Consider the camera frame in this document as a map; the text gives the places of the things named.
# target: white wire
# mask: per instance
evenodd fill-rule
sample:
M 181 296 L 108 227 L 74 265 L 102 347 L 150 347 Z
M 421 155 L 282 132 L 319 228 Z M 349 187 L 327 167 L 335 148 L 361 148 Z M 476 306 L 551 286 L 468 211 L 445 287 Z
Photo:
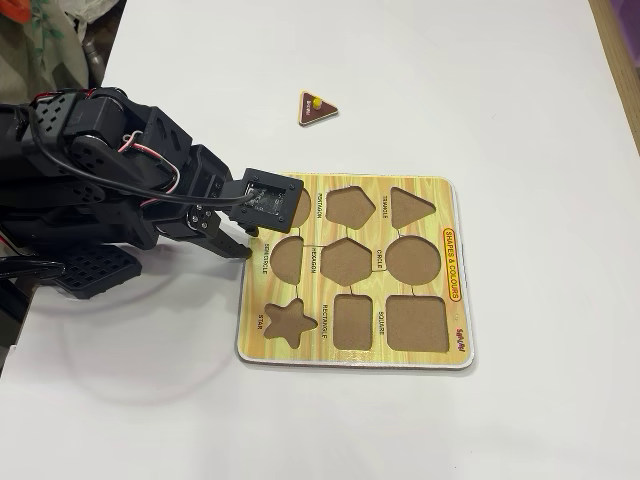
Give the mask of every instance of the white wire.
M 178 185 L 180 184 L 180 170 L 178 169 L 178 167 L 176 167 L 173 163 L 171 163 L 169 160 L 167 160 L 166 158 L 164 158 L 162 155 L 160 155 L 158 152 L 156 152 L 155 150 L 152 150 L 151 148 L 145 146 L 145 145 L 140 145 L 139 143 L 134 143 L 130 145 L 130 148 L 134 148 L 140 152 L 144 152 L 144 153 L 148 153 L 149 155 L 152 155 L 164 162 L 167 163 L 167 165 L 169 165 L 171 167 L 171 169 L 173 170 L 173 173 L 175 173 L 176 175 L 176 180 L 173 183 L 173 185 L 171 186 L 171 188 L 169 188 L 169 190 L 167 190 L 165 193 L 173 193 L 175 191 L 176 188 L 178 188 Z M 157 202 L 158 199 L 156 198 L 150 198 L 148 200 L 145 200 L 144 202 L 142 202 L 140 204 L 141 207 L 144 207 L 150 203 L 153 202 Z
M 135 150 L 138 150 L 140 152 L 143 153 L 147 153 L 159 160 L 162 160 L 163 162 L 165 162 L 167 165 L 169 165 L 171 167 L 171 170 L 173 170 L 173 173 L 175 173 L 175 182 L 173 183 L 173 185 L 171 185 L 171 187 L 165 192 L 165 193 L 173 193 L 175 191 L 176 188 L 178 188 L 178 185 L 180 184 L 180 170 L 173 164 L 171 163 L 169 160 L 167 160 L 166 158 L 164 158 L 162 155 L 160 155 L 158 152 L 156 152 L 155 150 L 147 147 L 146 145 L 142 145 L 140 143 L 134 143 L 136 136 L 137 135 L 141 135 L 143 132 L 141 130 L 135 130 L 133 132 L 131 132 L 130 134 L 126 134 L 122 136 L 122 141 L 125 142 L 124 145 L 122 145 L 122 147 L 120 147 L 118 149 L 118 153 L 122 153 L 125 150 L 128 150 L 129 148 L 134 148 Z M 145 200 L 144 202 L 142 202 L 140 204 L 141 207 L 144 207 L 146 205 L 149 205 L 150 203 L 153 202 L 157 202 L 158 199 L 157 198 L 150 198 L 148 200 Z
M 142 134 L 141 130 L 136 130 L 136 131 L 132 132 L 131 134 L 123 135 L 122 136 L 122 141 L 124 142 L 124 145 L 121 146 L 118 149 L 118 153 L 122 153 L 127 148 L 129 148 L 131 146 L 131 144 L 133 143 L 133 141 L 136 139 L 136 135 L 141 135 L 141 134 Z

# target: star-shaped cutout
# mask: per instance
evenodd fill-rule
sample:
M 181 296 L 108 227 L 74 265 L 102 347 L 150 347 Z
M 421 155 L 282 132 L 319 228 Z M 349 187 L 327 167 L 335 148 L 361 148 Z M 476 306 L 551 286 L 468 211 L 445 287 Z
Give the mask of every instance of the star-shaped cutout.
M 318 326 L 313 318 L 304 314 L 304 304 L 299 298 L 294 298 L 286 307 L 280 307 L 273 303 L 264 307 L 271 319 L 271 323 L 264 331 L 265 338 L 284 338 L 291 348 L 300 346 L 300 335 L 307 330 L 313 330 Z

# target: triangle-shaped cutout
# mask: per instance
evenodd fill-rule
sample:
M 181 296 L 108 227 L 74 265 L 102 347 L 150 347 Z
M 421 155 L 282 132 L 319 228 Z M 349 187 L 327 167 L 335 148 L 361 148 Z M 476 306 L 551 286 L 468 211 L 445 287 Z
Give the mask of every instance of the triangle-shaped cutout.
M 338 109 L 325 102 L 320 97 L 309 92 L 300 94 L 300 113 L 298 115 L 298 123 L 306 127 L 312 123 L 324 120 L 338 114 Z
M 401 188 L 393 187 L 391 189 L 391 226 L 393 228 L 406 227 L 435 212 L 436 207 L 433 203 L 416 197 Z

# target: white table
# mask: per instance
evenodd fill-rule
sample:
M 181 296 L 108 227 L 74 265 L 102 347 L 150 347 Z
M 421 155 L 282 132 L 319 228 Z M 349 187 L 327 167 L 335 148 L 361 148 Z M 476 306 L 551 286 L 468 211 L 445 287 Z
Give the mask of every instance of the white table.
M 129 2 L 106 84 L 235 175 L 442 175 L 463 372 L 256 367 L 241 264 L 189 245 L 90 302 L 38 291 L 2 478 L 638 478 L 640 160 L 584 0 Z M 310 90 L 340 117 L 302 129 Z

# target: wood grain pattern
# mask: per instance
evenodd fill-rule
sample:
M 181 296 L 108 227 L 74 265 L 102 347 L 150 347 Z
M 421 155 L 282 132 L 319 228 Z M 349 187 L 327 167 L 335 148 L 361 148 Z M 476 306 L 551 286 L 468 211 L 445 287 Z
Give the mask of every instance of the wood grain pattern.
M 436 177 L 355 176 L 287 174 L 300 178 L 311 197 L 311 214 L 307 221 L 289 234 L 261 230 L 250 239 L 254 254 L 245 265 L 243 297 L 238 328 L 238 352 L 248 361 L 281 364 L 345 365 L 369 367 L 464 368 L 472 358 L 470 321 L 464 272 L 460 276 L 462 300 L 449 295 L 445 237 L 443 231 L 458 233 L 453 189 L 447 180 Z M 330 222 L 326 218 L 327 193 L 348 186 L 360 186 L 376 207 L 367 223 L 359 230 Z M 390 191 L 398 187 L 436 206 L 433 215 L 396 230 L 391 226 Z M 289 285 L 279 280 L 270 266 L 270 255 L 278 242 L 291 236 L 304 239 L 300 283 Z M 436 278 L 426 284 L 403 284 L 386 270 L 387 248 L 400 235 L 417 235 L 436 246 L 442 265 Z M 351 286 L 342 287 L 320 273 L 324 246 L 350 238 L 372 255 L 371 275 Z M 458 258 L 462 270 L 462 259 Z M 340 350 L 333 343 L 334 299 L 340 294 L 367 295 L 373 302 L 373 344 L 370 350 Z M 447 352 L 396 351 L 386 338 L 385 303 L 392 295 L 428 295 L 440 297 L 446 307 L 449 350 Z M 318 327 L 302 333 L 299 348 L 291 348 L 283 338 L 266 339 L 269 325 L 265 305 L 288 305 L 293 299 L 304 302 L 304 314 L 315 319 Z
M 611 75 L 640 152 L 640 79 L 620 34 L 610 0 L 589 0 Z

